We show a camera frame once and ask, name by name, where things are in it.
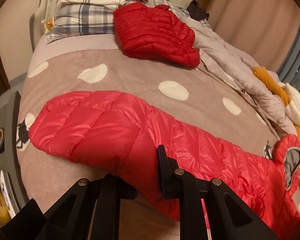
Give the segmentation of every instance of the pink curtain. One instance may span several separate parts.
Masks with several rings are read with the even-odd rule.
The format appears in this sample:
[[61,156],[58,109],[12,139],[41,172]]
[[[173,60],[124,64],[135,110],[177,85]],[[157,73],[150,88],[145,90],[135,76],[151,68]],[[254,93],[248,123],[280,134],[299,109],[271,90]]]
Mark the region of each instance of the pink curtain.
[[216,33],[272,71],[285,59],[300,24],[293,0],[211,0],[206,9]]

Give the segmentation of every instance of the white electronic device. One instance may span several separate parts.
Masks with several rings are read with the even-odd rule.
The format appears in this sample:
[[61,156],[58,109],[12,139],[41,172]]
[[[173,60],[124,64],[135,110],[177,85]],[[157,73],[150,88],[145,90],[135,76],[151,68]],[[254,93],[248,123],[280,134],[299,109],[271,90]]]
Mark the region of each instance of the white electronic device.
[[0,171],[0,188],[3,198],[6,202],[10,217],[13,218],[20,209],[11,187],[9,174],[6,171]]

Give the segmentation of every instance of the silver bolt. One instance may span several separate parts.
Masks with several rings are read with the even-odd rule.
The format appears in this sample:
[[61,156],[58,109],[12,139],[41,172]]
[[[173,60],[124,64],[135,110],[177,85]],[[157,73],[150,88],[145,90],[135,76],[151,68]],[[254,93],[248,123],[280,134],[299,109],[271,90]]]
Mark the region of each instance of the silver bolt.
[[174,171],[174,173],[177,174],[177,175],[183,175],[183,174],[185,174],[185,171],[183,169],[176,169]]
[[79,184],[80,186],[85,186],[85,185],[87,185],[87,183],[88,183],[88,181],[87,181],[86,179],[80,179],[80,180],[78,181],[78,184]]
[[222,181],[221,181],[221,179],[214,178],[214,179],[212,180],[212,183],[213,183],[214,185],[216,185],[216,186],[219,186],[219,185],[221,185]]

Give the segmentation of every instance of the plaid pillowcase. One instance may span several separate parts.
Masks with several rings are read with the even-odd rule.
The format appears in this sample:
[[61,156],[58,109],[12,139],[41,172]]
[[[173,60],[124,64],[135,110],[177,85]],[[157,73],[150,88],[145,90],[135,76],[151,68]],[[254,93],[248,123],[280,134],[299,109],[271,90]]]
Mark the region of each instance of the plaid pillowcase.
[[[125,4],[136,1],[140,0],[127,0]],[[148,7],[155,7],[159,4],[169,5],[169,10],[178,18],[190,17],[186,9],[173,5],[169,0],[149,0],[148,3],[143,4]],[[49,42],[64,37],[107,33],[115,33],[112,10],[92,4],[61,4],[56,7]]]

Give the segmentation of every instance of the folded red puffer jacket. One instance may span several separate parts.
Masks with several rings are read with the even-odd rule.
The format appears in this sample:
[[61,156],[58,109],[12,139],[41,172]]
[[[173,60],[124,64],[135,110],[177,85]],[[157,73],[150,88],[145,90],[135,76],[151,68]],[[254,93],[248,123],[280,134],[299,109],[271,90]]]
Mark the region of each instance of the folded red puffer jacket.
[[168,60],[190,68],[199,65],[199,51],[192,47],[194,31],[168,5],[123,6],[114,12],[114,28],[128,57]]
[[29,137],[48,154],[120,176],[175,220],[179,219],[178,201],[161,199],[157,179],[156,148],[160,144],[168,157],[197,178],[221,178],[281,239],[300,221],[291,198],[298,178],[293,172],[292,184],[286,189],[284,173],[284,162],[291,157],[287,153],[300,150],[294,135],[282,139],[271,162],[175,120],[133,95],[76,91],[47,102]]

